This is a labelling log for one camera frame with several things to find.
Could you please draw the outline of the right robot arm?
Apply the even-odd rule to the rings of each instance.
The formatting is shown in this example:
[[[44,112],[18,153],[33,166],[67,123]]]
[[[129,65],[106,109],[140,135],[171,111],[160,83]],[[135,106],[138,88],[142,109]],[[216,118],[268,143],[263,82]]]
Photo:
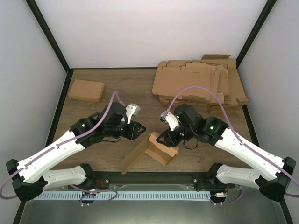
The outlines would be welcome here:
[[[234,168],[214,163],[208,172],[208,184],[218,188],[222,184],[237,184],[259,190],[266,198],[280,202],[287,195],[296,161],[264,151],[246,140],[217,117],[202,117],[193,106],[182,104],[174,112],[165,111],[159,119],[169,125],[156,141],[167,147],[196,139],[222,149],[250,168]]]

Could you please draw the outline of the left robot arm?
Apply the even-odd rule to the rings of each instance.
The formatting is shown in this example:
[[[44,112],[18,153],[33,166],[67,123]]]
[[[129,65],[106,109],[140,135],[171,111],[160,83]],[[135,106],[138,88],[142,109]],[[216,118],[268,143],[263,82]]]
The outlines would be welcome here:
[[[35,155],[21,161],[7,161],[6,168],[11,175],[15,197],[26,202],[47,189],[64,185],[91,188],[95,184],[95,174],[89,164],[62,170],[52,168],[73,154],[104,141],[105,137],[116,141],[121,137],[137,139],[146,130],[132,120],[139,111],[140,107],[136,104],[113,102],[106,105],[102,112],[78,120],[59,139]]]

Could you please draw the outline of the folded brown cardboard box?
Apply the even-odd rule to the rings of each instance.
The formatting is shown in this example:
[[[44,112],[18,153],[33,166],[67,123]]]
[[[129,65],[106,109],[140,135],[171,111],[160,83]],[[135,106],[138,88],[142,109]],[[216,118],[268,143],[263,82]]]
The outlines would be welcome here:
[[[76,100],[99,102],[104,88],[105,83],[103,82],[76,79],[68,92],[68,97]]]

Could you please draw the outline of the stack of flat cardboard sheets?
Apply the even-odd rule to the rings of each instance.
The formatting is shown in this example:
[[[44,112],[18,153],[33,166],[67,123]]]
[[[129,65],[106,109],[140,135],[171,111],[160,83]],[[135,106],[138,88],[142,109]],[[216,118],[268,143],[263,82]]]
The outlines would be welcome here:
[[[207,106],[220,114],[221,103],[227,113],[239,113],[249,103],[230,55],[203,55],[201,59],[162,61],[157,70],[152,93],[169,105],[189,103]]]

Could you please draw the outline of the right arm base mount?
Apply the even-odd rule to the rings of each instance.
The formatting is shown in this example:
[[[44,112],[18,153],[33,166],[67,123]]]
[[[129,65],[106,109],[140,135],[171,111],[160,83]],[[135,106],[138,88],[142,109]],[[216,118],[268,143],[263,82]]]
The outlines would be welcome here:
[[[229,188],[235,188],[235,184],[226,184],[220,182],[217,178],[217,171],[222,166],[220,163],[215,163],[207,172],[196,172],[192,174],[193,187],[196,190],[222,190],[229,186]]]

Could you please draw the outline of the black aluminium frame rail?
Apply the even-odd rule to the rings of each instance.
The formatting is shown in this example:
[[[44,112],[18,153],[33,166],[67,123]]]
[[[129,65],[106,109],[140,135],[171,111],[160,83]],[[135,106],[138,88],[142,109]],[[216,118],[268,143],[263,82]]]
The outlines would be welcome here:
[[[220,166],[217,171],[216,178],[222,183],[231,183],[237,185],[243,185],[251,188],[258,189],[259,187],[265,185],[268,181],[264,179],[260,174],[255,172],[253,169],[245,168],[229,168],[228,174],[220,176],[223,174],[224,166]],[[109,181],[114,183],[137,183],[137,184],[151,184],[151,183],[183,183],[183,182],[193,182],[191,176],[187,176],[186,173],[180,172],[133,172],[126,173],[125,175],[121,173],[113,172],[113,177],[109,178]],[[30,183],[25,178],[21,178],[21,183],[24,186],[33,188],[33,190],[43,191],[44,189],[51,189],[56,187],[61,187],[67,185],[72,178],[71,168],[61,169],[61,170],[49,170],[41,177],[38,177],[32,183]]]

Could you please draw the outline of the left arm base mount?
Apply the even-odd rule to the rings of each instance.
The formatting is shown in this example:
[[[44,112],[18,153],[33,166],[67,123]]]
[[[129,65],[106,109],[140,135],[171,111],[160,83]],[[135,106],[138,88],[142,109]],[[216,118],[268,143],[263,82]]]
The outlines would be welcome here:
[[[106,182],[109,180],[108,176],[93,171],[87,163],[71,168],[70,177],[72,180],[67,184],[69,188],[75,186],[82,190],[91,191],[93,189],[108,189],[109,187],[109,182]]]

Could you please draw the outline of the left black corner post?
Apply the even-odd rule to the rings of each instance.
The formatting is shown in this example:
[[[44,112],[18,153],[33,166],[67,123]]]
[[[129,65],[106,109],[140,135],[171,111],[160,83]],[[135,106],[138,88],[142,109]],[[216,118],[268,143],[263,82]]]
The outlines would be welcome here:
[[[71,70],[35,0],[25,0],[66,73]]]

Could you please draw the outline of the black corner post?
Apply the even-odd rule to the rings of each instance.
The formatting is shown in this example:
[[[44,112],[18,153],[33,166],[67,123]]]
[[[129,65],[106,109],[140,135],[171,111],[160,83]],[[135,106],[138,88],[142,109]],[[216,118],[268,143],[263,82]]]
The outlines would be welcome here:
[[[25,0],[66,73],[71,70],[35,0]]]
[[[249,36],[247,37],[237,59],[236,59],[236,68],[238,69],[241,65],[242,61],[244,60],[246,54],[248,53],[251,45],[253,44],[255,38],[259,34],[263,24],[267,20],[269,14],[271,13],[273,7],[275,6],[277,0],[267,0],[258,19],[256,20]]]

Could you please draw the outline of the right black corner post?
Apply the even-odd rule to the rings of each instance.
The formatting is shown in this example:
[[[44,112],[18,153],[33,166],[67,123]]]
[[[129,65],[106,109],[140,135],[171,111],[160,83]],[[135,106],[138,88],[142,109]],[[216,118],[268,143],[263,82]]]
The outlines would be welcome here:
[[[267,0],[258,19],[256,20],[249,36],[247,37],[237,59],[236,59],[236,68],[238,69],[241,65],[242,61],[244,60],[246,54],[248,53],[251,45],[253,44],[255,38],[259,34],[263,24],[267,20],[269,14],[271,13],[273,7],[275,6],[277,0]]]

